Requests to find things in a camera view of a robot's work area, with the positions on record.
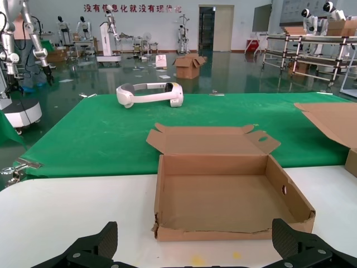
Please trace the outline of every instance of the door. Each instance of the door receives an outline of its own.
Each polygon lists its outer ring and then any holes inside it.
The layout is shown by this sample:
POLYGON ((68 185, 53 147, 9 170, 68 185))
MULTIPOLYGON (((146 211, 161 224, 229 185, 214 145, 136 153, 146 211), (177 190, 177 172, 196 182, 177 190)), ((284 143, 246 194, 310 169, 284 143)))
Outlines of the door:
POLYGON ((234 6, 216 6, 213 51, 231 51, 234 6))

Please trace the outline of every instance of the green floor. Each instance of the green floor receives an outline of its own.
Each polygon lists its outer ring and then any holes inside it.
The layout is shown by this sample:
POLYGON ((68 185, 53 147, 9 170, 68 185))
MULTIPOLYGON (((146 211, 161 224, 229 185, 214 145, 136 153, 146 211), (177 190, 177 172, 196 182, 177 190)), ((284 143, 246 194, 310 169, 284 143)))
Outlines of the green floor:
MULTIPOLYGON (((116 87, 124 83, 163 82, 158 76, 167 74, 167 81, 180 83, 187 93, 289 93, 320 92, 327 89, 326 83, 310 78, 296 77, 293 81, 283 74, 279 79, 279 69, 266 66, 261 72, 261 57, 254 62, 251 56, 224 52, 205 53, 208 62, 201 68, 200 77, 194 80, 180 80, 174 77, 173 63, 176 54, 168 54, 168 71, 159 73, 148 63, 140 63, 126 59, 124 55, 120 68, 100 68, 96 64, 88 66, 67 66, 56 64, 54 71, 56 83, 52 87, 45 86, 34 95, 40 100, 43 112, 39 124, 33 125, 23 132, 23 139, 28 147, 36 143, 49 129, 65 116, 81 100, 80 93, 114 94, 116 87), (145 67, 143 71, 133 70, 145 67), (58 83, 63 79, 73 79, 68 83, 58 83)), ((332 93, 339 95, 339 83, 332 88, 332 93)), ((24 153, 21 145, 6 142, 0 148, 0 168, 11 166, 13 161, 24 153)), ((1 177, 7 181, 8 176, 1 177)))

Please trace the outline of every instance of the chinese characters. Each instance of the chinese characters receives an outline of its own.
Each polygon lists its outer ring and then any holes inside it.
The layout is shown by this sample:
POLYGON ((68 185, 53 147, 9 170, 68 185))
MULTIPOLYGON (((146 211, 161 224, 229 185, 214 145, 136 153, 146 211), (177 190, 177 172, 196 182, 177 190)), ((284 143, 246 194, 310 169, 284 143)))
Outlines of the chinese characters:
MULTIPOLYGON (((107 11, 108 4, 85 4, 84 12, 94 12, 99 13, 101 11, 107 11)), ((130 5, 112 5, 112 12, 122 12, 122 13, 182 13, 182 7, 176 6, 173 8, 172 5, 167 4, 130 4, 130 5)))

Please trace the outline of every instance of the doorway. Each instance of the doorway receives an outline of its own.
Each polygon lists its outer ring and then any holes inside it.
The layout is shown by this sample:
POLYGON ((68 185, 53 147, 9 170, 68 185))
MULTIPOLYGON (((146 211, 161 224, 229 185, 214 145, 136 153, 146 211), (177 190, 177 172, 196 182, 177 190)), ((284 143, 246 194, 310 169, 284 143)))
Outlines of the doorway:
POLYGON ((215 7, 200 7, 199 49, 213 50, 215 7))
POLYGON ((199 5, 199 50, 231 51, 234 6, 199 5))

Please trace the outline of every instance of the white table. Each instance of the white table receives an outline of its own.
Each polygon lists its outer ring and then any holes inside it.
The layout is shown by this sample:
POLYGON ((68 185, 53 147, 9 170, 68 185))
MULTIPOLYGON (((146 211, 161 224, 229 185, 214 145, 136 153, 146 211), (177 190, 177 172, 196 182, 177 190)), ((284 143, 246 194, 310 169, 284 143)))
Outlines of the white table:
MULTIPOLYGON (((341 166, 286 169, 316 209, 313 232, 357 257, 357 178, 341 166)), ((157 242, 150 231, 156 176, 25 181, 0 192, 1 267, 28 268, 77 238, 118 223, 115 261, 142 268, 263 267, 280 259, 270 240, 157 242)))

